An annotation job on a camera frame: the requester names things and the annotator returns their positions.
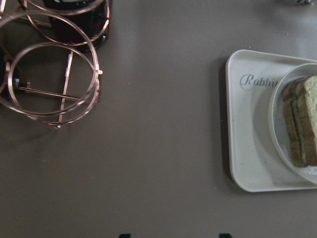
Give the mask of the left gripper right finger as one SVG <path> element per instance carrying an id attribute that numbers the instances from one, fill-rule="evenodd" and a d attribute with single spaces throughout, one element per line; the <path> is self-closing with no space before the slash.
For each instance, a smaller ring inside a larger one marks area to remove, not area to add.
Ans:
<path id="1" fill-rule="evenodd" d="M 219 238 L 233 238 L 229 233 L 221 233 L 218 235 Z"/>

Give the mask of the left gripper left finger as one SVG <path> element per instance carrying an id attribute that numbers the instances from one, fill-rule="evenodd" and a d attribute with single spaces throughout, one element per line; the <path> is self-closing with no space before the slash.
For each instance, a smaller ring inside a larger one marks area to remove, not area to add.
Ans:
<path id="1" fill-rule="evenodd" d="M 120 234 L 118 238 L 131 238 L 131 234 Z"/>

